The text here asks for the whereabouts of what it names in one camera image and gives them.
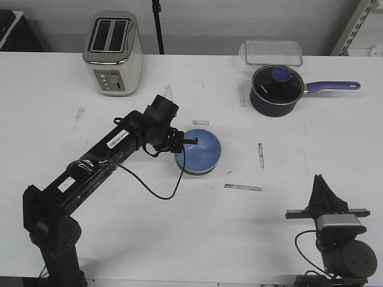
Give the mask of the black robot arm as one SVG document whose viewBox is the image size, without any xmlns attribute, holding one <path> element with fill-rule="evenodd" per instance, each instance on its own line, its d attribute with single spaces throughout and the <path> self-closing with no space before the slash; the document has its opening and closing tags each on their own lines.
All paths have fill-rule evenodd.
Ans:
<svg viewBox="0 0 383 287">
<path fill-rule="evenodd" d="M 364 286 L 378 267 L 372 248 L 356 237 L 366 232 L 360 218 L 370 215 L 367 209 L 350 209 L 330 189 L 321 175 L 314 176 L 311 197 L 304 210 L 286 211 L 286 219 L 314 220 L 315 245 L 324 267 L 306 261 L 316 270 L 296 276 L 294 286 Z"/>
<path fill-rule="evenodd" d="M 151 145 L 157 157 L 161 152 L 183 153 L 184 144 L 196 144 L 197 138 L 185 139 L 184 132 L 171 127 L 178 108 L 156 96 L 143 113 L 115 118 L 116 127 L 45 189 L 27 187 L 23 225 L 41 251 L 48 276 L 23 277 L 20 286 L 87 286 L 75 248 L 81 228 L 71 214 L 135 151 Z"/>
</svg>

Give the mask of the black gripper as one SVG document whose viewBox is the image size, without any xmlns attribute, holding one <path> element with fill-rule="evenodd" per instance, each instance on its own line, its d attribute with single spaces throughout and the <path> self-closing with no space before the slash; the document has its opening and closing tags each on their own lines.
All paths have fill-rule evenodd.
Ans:
<svg viewBox="0 0 383 287">
<path fill-rule="evenodd" d="M 178 109 L 179 106 L 173 101 L 159 94 L 147 106 L 144 116 L 149 119 L 149 123 L 142 146 L 145 152 L 148 152 L 147 144 L 156 152 L 183 152 L 183 144 L 198 144 L 198 138 L 184 139 L 184 132 L 171 127 L 171 121 L 176 117 Z"/>
<path fill-rule="evenodd" d="M 316 220 L 321 215 L 329 214 L 354 214 L 357 218 L 365 218 L 370 216 L 370 211 L 367 209 L 350 209 L 349 211 L 314 211 L 319 210 L 322 204 L 321 199 L 321 184 L 322 184 L 322 196 L 324 199 L 324 205 L 327 210 L 348 210 L 348 203 L 340 199 L 327 185 L 321 175 L 314 176 L 314 182 L 312 186 L 312 193 L 309 199 L 309 203 L 305 210 L 287 210 L 285 214 L 286 219 L 313 219 L 316 226 Z"/>
</svg>

